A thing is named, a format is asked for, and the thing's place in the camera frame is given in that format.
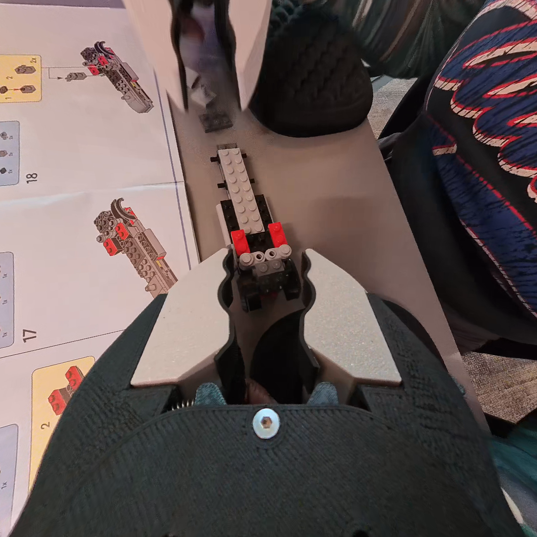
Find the person's printed black shirt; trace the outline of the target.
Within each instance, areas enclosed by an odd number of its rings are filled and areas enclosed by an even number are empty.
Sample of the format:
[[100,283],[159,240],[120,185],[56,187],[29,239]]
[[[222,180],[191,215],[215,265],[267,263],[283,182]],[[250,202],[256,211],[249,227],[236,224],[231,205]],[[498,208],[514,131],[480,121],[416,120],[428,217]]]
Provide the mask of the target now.
[[536,319],[536,1],[486,1],[425,103],[444,190],[501,294]]

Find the person's left forearm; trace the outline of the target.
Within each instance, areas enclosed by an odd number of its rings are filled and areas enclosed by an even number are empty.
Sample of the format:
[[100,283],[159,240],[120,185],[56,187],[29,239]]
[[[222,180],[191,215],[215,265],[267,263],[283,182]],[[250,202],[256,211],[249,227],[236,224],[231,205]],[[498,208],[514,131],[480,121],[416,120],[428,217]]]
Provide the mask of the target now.
[[536,415],[491,442],[507,504],[524,534],[536,536]]

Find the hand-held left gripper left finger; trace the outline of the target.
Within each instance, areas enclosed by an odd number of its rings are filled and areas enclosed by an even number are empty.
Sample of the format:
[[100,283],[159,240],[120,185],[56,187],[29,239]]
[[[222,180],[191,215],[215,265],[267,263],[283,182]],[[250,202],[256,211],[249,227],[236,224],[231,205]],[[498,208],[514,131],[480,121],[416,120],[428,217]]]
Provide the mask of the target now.
[[171,287],[132,386],[197,388],[214,381],[232,388],[244,380],[244,361],[230,316],[234,268],[232,248],[222,248]]

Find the black cushion pad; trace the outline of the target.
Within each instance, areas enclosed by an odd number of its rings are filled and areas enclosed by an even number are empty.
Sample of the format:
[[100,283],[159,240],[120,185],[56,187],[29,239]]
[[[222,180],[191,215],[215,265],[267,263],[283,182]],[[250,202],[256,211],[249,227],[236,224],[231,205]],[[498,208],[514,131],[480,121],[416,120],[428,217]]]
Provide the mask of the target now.
[[273,1],[250,109],[269,130],[307,138],[358,127],[373,102],[357,37],[324,7]]

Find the person's black pants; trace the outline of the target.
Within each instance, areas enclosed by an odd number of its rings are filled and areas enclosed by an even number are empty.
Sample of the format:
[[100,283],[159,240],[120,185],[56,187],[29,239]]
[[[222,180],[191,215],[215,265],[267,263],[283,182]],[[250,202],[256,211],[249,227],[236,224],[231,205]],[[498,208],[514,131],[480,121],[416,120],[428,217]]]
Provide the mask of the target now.
[[423,114],[398,133],[386,164],[460,353],[500,356],[500,336],[478,320],[500,286],[447,197]]

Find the grey black toy brick model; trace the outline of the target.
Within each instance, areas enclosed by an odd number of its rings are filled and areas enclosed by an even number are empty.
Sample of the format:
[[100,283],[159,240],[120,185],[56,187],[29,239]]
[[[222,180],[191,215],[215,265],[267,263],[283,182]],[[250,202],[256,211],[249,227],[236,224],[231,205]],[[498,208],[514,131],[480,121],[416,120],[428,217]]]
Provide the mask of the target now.
[[301,283],[292,261],[281,222],[274,221],[262,194],[253,189],[246,165],[246,153],[237,144],[219,144],[211,162],[221,173],[218,188],[226,198],[216,207],[226,242],[234,254],[237,289],[245,312],[259,310],[263,299],[279,293],[286,300],[297,299]]

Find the person's right forearm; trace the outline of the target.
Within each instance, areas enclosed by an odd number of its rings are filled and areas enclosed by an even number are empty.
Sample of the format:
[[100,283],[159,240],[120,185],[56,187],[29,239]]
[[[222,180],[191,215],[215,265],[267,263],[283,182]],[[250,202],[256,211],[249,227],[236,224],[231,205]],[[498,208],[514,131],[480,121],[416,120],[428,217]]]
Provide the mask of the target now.
[[351,30],[374,76],[433,74],[485,1],[273,1],[267,44],[306,15]]

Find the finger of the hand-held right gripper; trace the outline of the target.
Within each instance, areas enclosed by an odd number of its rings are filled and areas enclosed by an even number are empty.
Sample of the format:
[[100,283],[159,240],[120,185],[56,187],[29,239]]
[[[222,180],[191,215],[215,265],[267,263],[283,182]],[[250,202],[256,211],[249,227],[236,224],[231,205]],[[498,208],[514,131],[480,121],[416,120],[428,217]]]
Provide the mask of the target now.
[[185,70],[172,36],[170,1],[124,1],[158,80],[173,104],[187,110]]
[[229,2],[229,21],[235,37],[234,67],[242,111],[249,107],[258,83],[271,8],[271,1]]

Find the brick instruction booklet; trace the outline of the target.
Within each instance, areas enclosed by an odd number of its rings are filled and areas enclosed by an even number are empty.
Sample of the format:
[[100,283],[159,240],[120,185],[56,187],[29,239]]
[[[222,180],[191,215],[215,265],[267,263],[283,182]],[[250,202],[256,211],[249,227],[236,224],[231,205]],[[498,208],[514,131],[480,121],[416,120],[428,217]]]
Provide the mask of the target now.
[[177,278],[198,264],[171,105],[126,10],[1,4],[1,536],[64,407],[151,302],[95,221],[114,199]]

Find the dark grey brick plate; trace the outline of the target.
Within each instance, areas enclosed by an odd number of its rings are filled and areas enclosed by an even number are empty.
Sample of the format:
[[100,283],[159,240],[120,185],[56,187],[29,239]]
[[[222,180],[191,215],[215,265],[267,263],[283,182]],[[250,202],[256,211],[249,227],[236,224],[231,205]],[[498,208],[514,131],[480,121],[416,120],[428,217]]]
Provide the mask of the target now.
[[205,112],[199,115],[205,133],[223,131],[233,127],[233,122],[225,112]]

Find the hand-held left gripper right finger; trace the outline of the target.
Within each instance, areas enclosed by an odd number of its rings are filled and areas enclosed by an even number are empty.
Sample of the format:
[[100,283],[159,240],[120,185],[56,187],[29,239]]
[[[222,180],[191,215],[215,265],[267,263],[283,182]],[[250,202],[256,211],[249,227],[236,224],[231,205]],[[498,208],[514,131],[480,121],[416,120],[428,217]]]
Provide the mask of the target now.
[[399,387],[402,378],[364,287],[314,249],[303,252],[302,321],[306,346],[319,364],[315,384],[334,386],[339,403],[358,385]]

